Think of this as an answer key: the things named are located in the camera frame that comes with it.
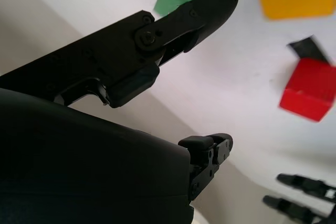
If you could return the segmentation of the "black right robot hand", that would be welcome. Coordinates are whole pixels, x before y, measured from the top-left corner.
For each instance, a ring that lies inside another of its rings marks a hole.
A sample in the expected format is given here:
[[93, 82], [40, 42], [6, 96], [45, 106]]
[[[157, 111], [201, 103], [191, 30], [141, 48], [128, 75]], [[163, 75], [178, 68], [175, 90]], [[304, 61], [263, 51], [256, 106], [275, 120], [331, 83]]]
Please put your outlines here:
[[191, 0], [159, 20], [142, 10], [1, 76], [1, 223], [191, 223], [230, 135], [173, 144], [70, 105], [125, 105], [237, 4]]

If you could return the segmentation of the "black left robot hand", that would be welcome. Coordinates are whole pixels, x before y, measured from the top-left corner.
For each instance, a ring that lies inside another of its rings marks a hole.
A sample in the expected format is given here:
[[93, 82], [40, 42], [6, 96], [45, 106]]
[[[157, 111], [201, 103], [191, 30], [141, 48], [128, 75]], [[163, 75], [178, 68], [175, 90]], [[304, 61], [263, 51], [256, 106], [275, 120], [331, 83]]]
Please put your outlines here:
[[[304, 194], [335, 204], [335, 187], [326, 184], [322, 180], [308, 177], [281, 173], [277, 176], [277, 181], [293, 189], [300, 190]], [[279, 213], [289, 217], [296, 223], [335, 223], [335, 208], [328, 216], [318, 214], [306, 206], [299, 205], [283, 198], [264, 196], [263, 203]]]

